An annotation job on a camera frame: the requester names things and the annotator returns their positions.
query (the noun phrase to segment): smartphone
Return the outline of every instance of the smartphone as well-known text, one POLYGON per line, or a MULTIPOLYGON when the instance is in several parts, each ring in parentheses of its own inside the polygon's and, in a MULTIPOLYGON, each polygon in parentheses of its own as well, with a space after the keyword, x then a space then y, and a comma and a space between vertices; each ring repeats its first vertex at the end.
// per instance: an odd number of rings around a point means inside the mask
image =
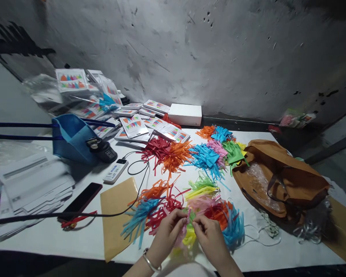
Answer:
MULTIPOLYGON (((97 183, 91 183, 84 189, 83 192, 63 211, 63 212, 83 212, 87 205, 102 189, 102 185, 97 183)), ((77 216, 60 216, 58 217, 59 222, 68 222, 75 219, 77 216)))

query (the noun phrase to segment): hand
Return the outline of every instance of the hand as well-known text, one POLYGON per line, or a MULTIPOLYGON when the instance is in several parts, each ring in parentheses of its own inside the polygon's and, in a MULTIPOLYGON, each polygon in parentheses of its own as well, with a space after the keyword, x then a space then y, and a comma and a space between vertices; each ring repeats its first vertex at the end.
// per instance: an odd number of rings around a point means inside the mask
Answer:
POLYGON ((155 268, 158 268, 168 257, 186 222, 187 214, 178 209, 172 211, 161 221, 154 241, 146 253, 147 258, 155 268))
POLYGON ((218 271, 219 268, 233 263, 218 221, 201 215, 194 219, 193 227, 205 256, 218 271))

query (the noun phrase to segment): white box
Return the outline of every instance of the white box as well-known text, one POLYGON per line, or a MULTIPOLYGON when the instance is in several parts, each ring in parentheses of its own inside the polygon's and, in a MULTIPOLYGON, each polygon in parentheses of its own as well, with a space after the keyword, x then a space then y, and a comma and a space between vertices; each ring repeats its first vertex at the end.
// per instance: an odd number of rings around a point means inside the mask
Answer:
POLYGON ((200 126, 201 106, 172 104, 168 112, 169 119, 178 125, 200 126))

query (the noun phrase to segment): blue bag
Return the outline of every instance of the blue bag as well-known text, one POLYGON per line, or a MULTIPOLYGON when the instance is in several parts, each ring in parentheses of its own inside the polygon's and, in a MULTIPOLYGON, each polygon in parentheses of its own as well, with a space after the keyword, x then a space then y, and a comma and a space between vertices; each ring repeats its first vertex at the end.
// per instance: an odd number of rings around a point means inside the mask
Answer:
POLYGON ((31 137, 0 135, 0 139, 12 140, 52 140, 53 154, 83 164, 95 166, 99 162, 96 155, 90 152, 86 141, 97 137, 89 125, 115 127, 109 122, 92 119, 81 119, 74 114, 65 114, 52 119, 52 124, 36 123, 0 123, 0 127, 41 127, 52 128, 52 137, 31 137))

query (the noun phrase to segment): brown paper sheet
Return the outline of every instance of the brown paper sheet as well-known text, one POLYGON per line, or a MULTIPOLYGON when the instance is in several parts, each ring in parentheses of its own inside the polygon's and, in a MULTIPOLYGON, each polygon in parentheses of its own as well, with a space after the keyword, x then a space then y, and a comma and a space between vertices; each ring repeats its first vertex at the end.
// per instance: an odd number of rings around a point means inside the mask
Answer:
MULTIPOLYGON (((137 187, 135 179, 131 177, 100 195, 101 212, 103 214, 122 212, 128 207, 127 204, 134 201, 136 197, 137 187)), ((130 219, 131 217, 126 214, 115 217, 103 217, 104 255, 106 262, 110 262, 112 258, 131 244, 128 238, 124 240, 120 235, 124 229, 123 224, 130 219)))
POLYGON ((323 242, 346 262, 346 207, 330 198, 332 224, 327 227, 323 242))

